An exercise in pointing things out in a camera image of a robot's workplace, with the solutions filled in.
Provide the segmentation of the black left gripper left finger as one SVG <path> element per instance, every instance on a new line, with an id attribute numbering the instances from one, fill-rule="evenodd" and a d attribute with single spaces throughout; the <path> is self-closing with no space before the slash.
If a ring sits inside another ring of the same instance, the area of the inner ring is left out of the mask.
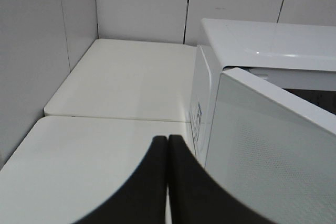
<path id="1" fill-rule="evenodd" d="M 167 144 L 155 136 L 127 181 L 76 223 L 165 223 Z"/>

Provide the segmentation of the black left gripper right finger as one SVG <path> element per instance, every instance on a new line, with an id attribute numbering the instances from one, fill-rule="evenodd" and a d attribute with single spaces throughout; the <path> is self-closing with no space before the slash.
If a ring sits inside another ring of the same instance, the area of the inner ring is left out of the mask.
<path id="1" fill-rule="evenodd" d="M 224 190 L 193 156 L 181 135 L 170 135 L 167 184 L 173 223 L 275 223 Z"/>

